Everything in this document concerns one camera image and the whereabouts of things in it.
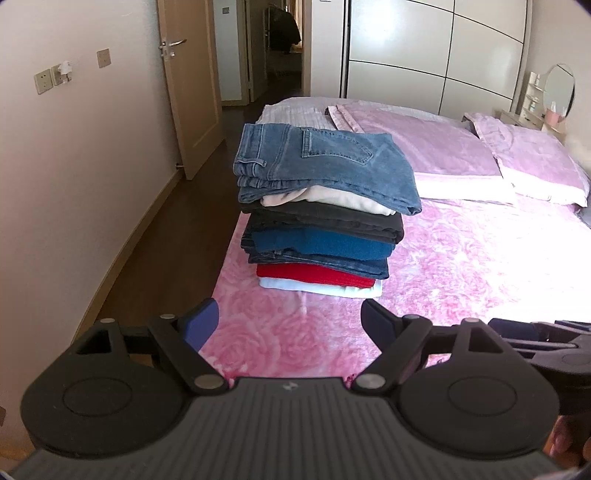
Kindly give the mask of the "person's right hand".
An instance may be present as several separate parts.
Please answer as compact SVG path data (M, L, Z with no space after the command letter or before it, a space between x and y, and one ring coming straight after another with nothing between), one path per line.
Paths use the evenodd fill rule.
M591 416L589 412L560 416L544 452L565 468L580 467L591 459Z

